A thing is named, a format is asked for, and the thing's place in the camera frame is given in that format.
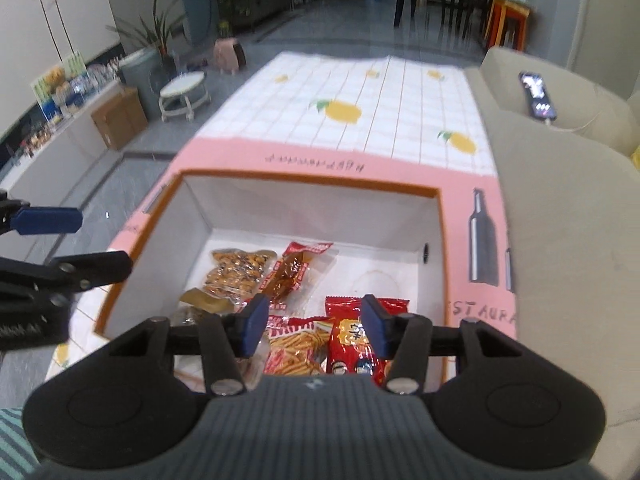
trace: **smartphone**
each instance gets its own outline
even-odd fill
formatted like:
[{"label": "smartphone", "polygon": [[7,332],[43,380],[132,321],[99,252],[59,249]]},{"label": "smartphone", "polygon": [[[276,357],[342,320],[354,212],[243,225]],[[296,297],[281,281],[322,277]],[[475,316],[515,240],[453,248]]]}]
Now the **smartphone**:
[{"label": "smartphone", "polygon": [[540,74],[520,72],[520,81],[527,91],[532,117],[541,121],[555,121],[558,118],[556,109],[551,104],[546,92],[545,82]]}]

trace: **cardboard box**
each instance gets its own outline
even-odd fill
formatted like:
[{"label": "cardboard box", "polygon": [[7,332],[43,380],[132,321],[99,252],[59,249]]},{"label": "cardboard box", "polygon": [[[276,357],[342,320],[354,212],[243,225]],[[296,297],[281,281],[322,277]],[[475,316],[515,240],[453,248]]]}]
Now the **cardboard box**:
[{"label": "cardboard box", "polygon": [[91,117],[110,150],[119,150],[148,125],[138,89],[131,87],[109,99]]}]

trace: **snack bag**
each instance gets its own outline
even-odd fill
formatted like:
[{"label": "snack bag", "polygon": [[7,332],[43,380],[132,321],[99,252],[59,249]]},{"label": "snack bag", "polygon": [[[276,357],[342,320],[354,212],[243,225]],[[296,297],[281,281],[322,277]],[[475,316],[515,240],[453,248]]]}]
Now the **snack bag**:
[{"label": "snack bag", "polygon": [[[269,340],[266,336],[263,336],[255,349],[254,355],[247,359],[236,358],[236,364],[242,375],[242,380],[249,391],[258,387],[269,353]],[[201,356],[175,356],[174,376],[186,384],[192,392],[205,393]]]},{"label": "snack bag", "polygon": [[271,314],[295,316],[302,313],[313,288],[335,261],[337,251],[332,247],[332,243],[289,244],[258,288],[258,292],[270,298]]},{"label": "snack bag", "polygon": [[180,303],[186,303],[210,314],[231,314],[234,311],[234,304],[229,298],[214,298],[199,288],[184,292],[180,297]]},{"label": "snack bag", "polygon": [[247,253],[239,249],[220,249],[211,253],[216,262],[205,279],[204,291],[215,298],[228,298],[241,304],[255,294],[256,288],[276,258],[273,251]]},{"label": "snack bag", "polygon": [[[369,374],[377,384],[382,384],[391,361],[378,359],[373,353],[360,322],[360,301],[360,298],[327,297],[324,302],[326,314],[334,322],[326,371],[337,375]],[[409,305],[408,300],[378,298],[378,301],[393,316],[407,312]]]},{"label": "snack bag", "polygon": [[284,328],[288,320],[286,317],[269,315],[267,318],[267,330],[270,328]]},{"label": "snack bag", "polygon": [[290,318],[279,328],[269,328],[271,352],[264,367],[269,375],[306,376],[324,373],[321,363],[331,333],[326,318]]}]

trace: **small round stool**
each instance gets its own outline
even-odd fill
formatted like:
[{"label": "small round stool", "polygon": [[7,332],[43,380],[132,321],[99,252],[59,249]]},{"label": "small round stool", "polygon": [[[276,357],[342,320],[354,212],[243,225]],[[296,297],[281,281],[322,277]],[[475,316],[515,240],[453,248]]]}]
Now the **small round stool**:
[{"label": "small round stool", "polygon": [[[169,82],[160,91],[160,98],[158,99],[158,105],[162,112],[162,122],[166,122],[167,117],[186,115],[188,121],[193,121],[196,117],[194,110],[205,102],[211,102],[211,96],[204,86],[204,72],[189,72],[187,74],[179,75]],[[195,90],[199,86],[202,86],[204,95],[196,102],[192,103],[188,97],[189,92]],[[184,99],[185,106],[176,110],[167,110],[164,108],[164,104],[169,99],[180,98]]]}]

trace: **plant pot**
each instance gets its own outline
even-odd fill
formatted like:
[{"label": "plant pot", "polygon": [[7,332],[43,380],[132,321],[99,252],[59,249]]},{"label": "plant pot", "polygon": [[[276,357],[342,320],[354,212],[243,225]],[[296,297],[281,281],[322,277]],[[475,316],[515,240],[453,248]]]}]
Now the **plant pot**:
[{"label": "plant pot", "polygon": [[178,71],[175,66],[175,59],[172,56],[169,56],[168,54],[164,54],[163,56],[161,54],[160,64],[162,65],[162,68],[164,69],[164,71],[167,72],[168,74],[177,74]]}]

